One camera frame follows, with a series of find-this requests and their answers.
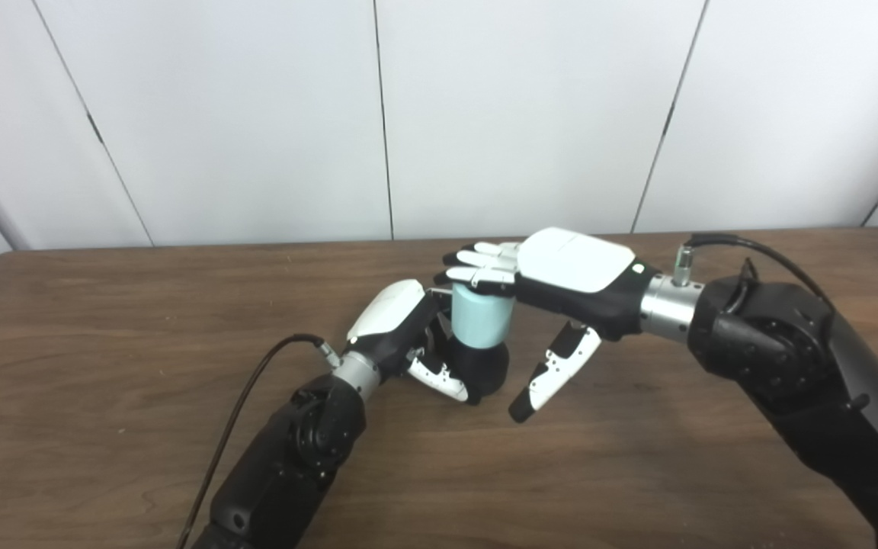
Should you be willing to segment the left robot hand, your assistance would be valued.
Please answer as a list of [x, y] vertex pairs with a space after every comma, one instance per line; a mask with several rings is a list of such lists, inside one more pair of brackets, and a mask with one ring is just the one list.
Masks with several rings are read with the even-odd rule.
[[439, 352], [428, 348], [428, 330], [439, 316], [438, 303], [421, 282], [402, 279], [386, 286], [346, 334], [334, 376], [368, 402], [387, 380], [410, 375], [457, 402], [468, 400], [466, 384], [453, 375]]

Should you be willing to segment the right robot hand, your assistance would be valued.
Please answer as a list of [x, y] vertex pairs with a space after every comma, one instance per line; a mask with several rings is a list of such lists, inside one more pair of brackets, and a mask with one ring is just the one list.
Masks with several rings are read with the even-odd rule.
[[595, 236], [546, 228], [521, 242], [479, 241], [443, 257], [435, 284], [567, 317], [508, 412], [517, 423], [542, 409], [603, 342], [641, 333], [642, 302], [657, 268], [633, 250]]

